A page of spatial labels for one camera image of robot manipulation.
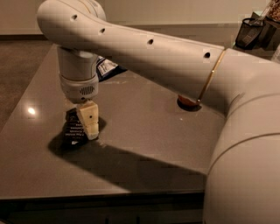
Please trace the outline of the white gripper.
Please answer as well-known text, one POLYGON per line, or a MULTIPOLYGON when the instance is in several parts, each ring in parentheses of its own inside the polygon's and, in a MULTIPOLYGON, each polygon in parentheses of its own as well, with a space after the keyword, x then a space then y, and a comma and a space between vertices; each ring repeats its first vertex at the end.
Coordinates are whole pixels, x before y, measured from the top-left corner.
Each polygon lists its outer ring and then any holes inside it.
POLYGON ((96 139, 99 136, 99 109, 96 103, 88 100, 92 100, 98 94, 97 75, 89 80, 69 80, 63 76, 59 79, 65 97, 71 103, 79 104, 76 108, 77 116, 87 139, 96 139))

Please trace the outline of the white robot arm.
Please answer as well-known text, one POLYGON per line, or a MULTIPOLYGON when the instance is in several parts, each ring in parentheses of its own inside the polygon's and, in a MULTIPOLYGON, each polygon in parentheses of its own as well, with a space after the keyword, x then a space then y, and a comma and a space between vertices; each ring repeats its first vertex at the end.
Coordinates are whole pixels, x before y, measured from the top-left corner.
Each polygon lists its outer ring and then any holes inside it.
POLYGON ((280 224, 280 64, 222 46, 110 24, 95 0, 45 0, 38 26, 59 47, 66 97, 98 93, 102 56, 226 113, 207 172, 204 224, 280 224))

